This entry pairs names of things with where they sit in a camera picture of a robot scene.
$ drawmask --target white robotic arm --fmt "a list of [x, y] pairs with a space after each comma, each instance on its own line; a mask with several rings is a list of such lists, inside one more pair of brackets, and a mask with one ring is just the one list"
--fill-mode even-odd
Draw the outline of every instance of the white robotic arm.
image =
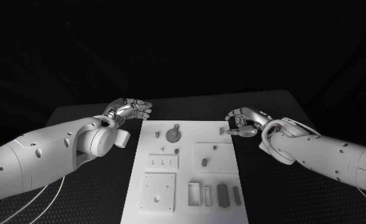
[[366, 190], [366, 147], [347, 141], [310, 134], [288, 118], [272, 120], [252, 108], [241, 108], [226, 116], [235, 116], [236, 130], [231, 135], [252, 137], [262, 131], [259, 148], [287, 165], [295, 161], [332, 179]]
[[112, 145], [125, 147], [130, 133], [118, 127], [130, 118], [149, 118], [151, 104], [117, 99], [101, 116], [49, 126], [0, 147], [0, 200], [32, 191], [102, 157]]

